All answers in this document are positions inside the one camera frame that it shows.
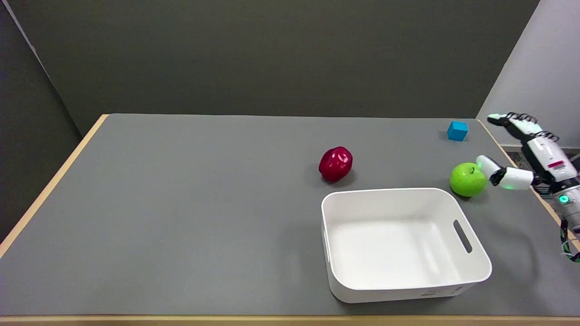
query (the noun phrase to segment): white plastic bin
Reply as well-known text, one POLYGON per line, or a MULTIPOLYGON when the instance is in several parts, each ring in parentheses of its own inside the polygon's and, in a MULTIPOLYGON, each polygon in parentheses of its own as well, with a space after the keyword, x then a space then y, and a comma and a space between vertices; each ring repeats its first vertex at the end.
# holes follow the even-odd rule
POLYGON ((347 303, 455 296, 491 274, 459 204, 441 189, 332 193, 322 201, 322 241, 330 289, 347 303))

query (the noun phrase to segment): red apple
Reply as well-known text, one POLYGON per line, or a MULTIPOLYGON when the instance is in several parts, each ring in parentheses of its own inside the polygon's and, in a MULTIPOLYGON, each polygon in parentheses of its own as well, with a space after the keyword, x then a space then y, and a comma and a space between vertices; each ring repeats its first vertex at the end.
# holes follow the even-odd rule
POLYGON ((352 167, 353 155, 348 149, 339 146, 324 153, 318 165, 318 171, 322 174, 324 180, 337 182, 349 174, 352 167))

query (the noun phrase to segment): wooden table edge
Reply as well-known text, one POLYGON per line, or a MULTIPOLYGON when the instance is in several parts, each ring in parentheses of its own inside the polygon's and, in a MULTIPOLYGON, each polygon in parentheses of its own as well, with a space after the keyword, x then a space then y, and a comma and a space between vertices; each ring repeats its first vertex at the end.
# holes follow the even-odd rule
MULTIPOLYGON (((0 244, 0 258, 6 253, 10 245, 16 240, 16 237, 22 232, 26 224, 32 219, 38 208, 44 203, 50 192, 56 187, 60 179, 67 172, 69 167, 80 155, 86 144, 90 141, 93 135, 101 127, 108 114, 103 114, 91 127, 86 136, 81 140, 77 148, 71 153, 68 159, 56 172, 55 176, 50 180, 46 187, 42 190, 37 199, 32 203, 28 210, 24 213, 22 218, 16 223, 12 231, 0 244)), ((491 139, 503 152, 506 158, 512 163, 516 164, 503 150, 499 143, 495 140, 490 131, 485 125, 476 119, 483 129, 488 133, 491 139)), ((560 218, 552 209, 552 207, 545 202, 533 189, 532 192, 536 195, 538 200, 542 203, 544 208, 556 221, 560 223, 560 218)), ((52 325, 52 324, 68 324, 68 325, 85 325, 96 323, 116 323, 116 324, 130 324, 130 325, 146 325, 153 326, 159 322, 172 325, 209 325, 209 324, 255 324, 262 325, 290 325, 300 323, 302 325, 407 325, 413 322, 416 326, 421 325, 579 325, 580 317, 537 317, 537 316, 147 316, 147 315, 90 315, 90 316, 0 316, 0 324, 26 324, 26 325, 52 325)))
POLYGON ((2 241, 2 243, 0 244, 0 259, 2 258, 2 256, 4 256, 4 254, 6 253, 8 248, 10 248, 10 246, 16 240, 16 237, 18 237, 20 232, 22 232, 24 227, 30 222, 30 220, 32 219, 34 214, 37 212, 38 208, 40 208, 42 203, 44 203, 44 201, 46 200, 48 195, 56 187, 56 185, 59 183, 60 179, 62 179, 64 174, 67 172, 68 168, 77 159, 77 157, 82 152, 83 148, 85 148, 86 144, 93 137, 93 135, 97 132, 99 127, 101 127, 101 125, 103 124, 103 122, 105 121, 105 119, 107 117, 108 117, 108 114, 103 114, 99 117, 97 122, 95 122, 95 124, 91 127, 89 132, 86 134, 86 136, 78 144, 77 148, 74 149, 74 151, 70 154, 68 159, 60 167, 60 169, 56 172, 55 176, 52 177, 52 179, 49 181, 49 183, 46 185, 46 187, 44 187, 44 189, 42 190, 40 195, 38 195, 36 200, 34 200, 32 205, 30 205, 30 207, 26 210, 24 215, 20 218, 18 223, 16 223, 14 228, 12 228, 10 233, 8 233, 8 235, 6 236, 4 241, 2 241))
POLYGON ((467 326, 467 325, 578 325, 579 317, 537 316, 6 316, 0 324, 95 325, 114 323, 131 326, 163 325, 392 325, 467 326))

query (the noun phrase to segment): gray wall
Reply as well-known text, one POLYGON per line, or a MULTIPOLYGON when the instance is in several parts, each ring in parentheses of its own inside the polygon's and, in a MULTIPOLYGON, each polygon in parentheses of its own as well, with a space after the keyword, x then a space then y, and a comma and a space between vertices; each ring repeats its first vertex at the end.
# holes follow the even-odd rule
POLYGON ((79 140, 58 94, 0 4, 0 241, 79 140))
POLYGON ((75 123, 474 118, 538 0, 9 0, 75 123))

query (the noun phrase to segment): white wall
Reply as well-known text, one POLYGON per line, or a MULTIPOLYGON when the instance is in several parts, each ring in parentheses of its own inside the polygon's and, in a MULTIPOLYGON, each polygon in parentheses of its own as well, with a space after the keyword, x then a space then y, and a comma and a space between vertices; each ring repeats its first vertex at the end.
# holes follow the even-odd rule
MULTIPOLYGON (((541 0, 483 104, 478 119, 529 113, 562 147, 580 148, 580 0, 541 0)), ((502 145, 519 145, 487 122, 502 145)))

